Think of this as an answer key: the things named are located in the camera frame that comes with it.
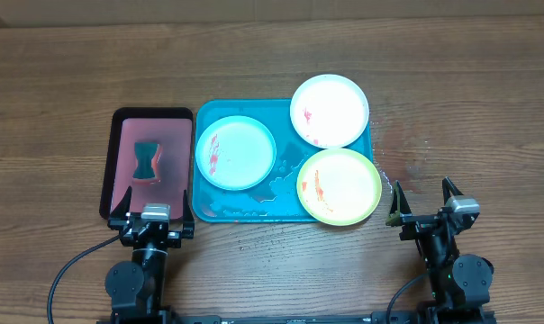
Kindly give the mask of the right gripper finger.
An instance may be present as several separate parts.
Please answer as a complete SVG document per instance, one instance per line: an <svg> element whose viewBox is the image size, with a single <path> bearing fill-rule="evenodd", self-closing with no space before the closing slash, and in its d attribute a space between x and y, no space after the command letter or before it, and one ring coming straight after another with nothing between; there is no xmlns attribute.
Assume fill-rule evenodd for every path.
<svg viewBox="0 0 544 324"><path fill-rule="evenodd" d="M444 205L446 207L457 207L460 205L463 194L448 176L442 180L442 192Z"/></svg>
<svg viewBox="0 0 544 324"><path fill-rule="evenodd" d="M412 216L412 211L399 181L394 182L392 195L392 203L385 225L402 226L405 220Z"/></svg>

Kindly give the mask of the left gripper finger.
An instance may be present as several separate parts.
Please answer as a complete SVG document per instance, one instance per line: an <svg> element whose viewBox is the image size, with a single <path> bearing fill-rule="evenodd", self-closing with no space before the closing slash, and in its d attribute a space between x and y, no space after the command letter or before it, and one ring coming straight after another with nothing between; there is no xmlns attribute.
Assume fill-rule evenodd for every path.
<svg viewBox="0 0 544 324"><path fill-rule="evenodd" d="M183 239L192 239L195 233L195 218L189 204L187 190L183 192L183 216L182 216L182 234Z"/></svg>
<svg viewBox="0 0 544 324"><path fill-rule="evenodd" d="M131 192L132 188L129 186L116 207L111 211L108 217L108 228L111 230L122 230L129 222L129 213L131 205Z"/></svg>

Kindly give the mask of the yellow-green plate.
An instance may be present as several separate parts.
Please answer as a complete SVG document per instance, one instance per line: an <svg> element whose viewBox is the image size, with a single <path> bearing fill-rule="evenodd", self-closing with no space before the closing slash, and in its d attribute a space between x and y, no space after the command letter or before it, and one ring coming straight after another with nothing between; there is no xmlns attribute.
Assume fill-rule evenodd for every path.
<svg viewBox="0 0 544 324"><path fill-rule="evenodd" d="M325 149L308 158L298 173L296 189L304 209L332 226L365 220L375 211L382 195L375 165L348 148Z"/></svg>

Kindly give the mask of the red and green sponge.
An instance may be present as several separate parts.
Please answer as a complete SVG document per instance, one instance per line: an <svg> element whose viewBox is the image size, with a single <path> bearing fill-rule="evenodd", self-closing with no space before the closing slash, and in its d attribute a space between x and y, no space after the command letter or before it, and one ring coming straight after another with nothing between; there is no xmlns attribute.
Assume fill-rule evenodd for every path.
<svg viewBox="0 0 544 324"><path fill-rule="evenodd" d="M134 154L136 167L132 179L137 183L151 184L160 180L159 159L162 147L157 142L136 142Z"/></svg>

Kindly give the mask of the light blue plate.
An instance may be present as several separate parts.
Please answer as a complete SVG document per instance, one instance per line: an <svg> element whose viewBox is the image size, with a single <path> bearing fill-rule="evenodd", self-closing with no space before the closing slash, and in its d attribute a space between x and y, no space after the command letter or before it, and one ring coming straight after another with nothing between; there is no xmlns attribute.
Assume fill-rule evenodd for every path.
<svg viewBox="0 0 544 324"><path fill-rule="evenodd" d="M277 146L260 121L241 115L210 124L196 142L195 163L212 185L228 191L249 189L271 172Z"/></svg>

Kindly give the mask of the white plate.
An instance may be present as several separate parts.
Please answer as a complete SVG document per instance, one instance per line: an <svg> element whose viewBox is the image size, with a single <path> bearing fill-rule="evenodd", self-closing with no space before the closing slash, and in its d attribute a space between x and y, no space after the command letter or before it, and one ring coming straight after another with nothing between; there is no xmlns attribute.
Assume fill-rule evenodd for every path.
<svg viewBox="0 0 544 324"><path fill-rule="evenodd" d="M367 129L367 96L352 80L334 74L313 76L296 89L290 101L296 133L320 149L343 148Z"/></svg>

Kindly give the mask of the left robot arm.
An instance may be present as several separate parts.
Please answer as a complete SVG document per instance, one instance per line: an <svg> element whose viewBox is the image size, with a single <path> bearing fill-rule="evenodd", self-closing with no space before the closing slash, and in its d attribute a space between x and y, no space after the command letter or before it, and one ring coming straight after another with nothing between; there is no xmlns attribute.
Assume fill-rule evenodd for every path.
<svg viewBox="0 0 544 324"><path fill-rule="evenodd" d="M183 194L182 229L171 230L170 206L149 203L141 212L131 211L128 188L108 217L123 246L131 248L131 260L114 265L104 286L111 297L112 323L177 324L183 320L171 306L163 304L168 251L192 239L195 220L187 194Z"/></svg>

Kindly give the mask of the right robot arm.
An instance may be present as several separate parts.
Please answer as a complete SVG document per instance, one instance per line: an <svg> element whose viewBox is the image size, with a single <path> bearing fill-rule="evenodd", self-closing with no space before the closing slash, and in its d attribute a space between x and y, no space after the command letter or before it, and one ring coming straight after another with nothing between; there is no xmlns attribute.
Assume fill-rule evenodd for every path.
<svg viewBox="0 0 544 324"><path fill-rule="evenodd" d="M434 214L412 213L401 185L393 185L393 200L385 224L400 227L399 238L413 241L424 261L426 272L400 288L385 311L387 323L495 323L489 288L494 266L487 259L462 255L456 236L470 229L480 214L480 204L463 194L449 178L442 180L444 205ZM429 279L430 301L421 301L414 311L394 312L397 299L420 280Z"/></svg>

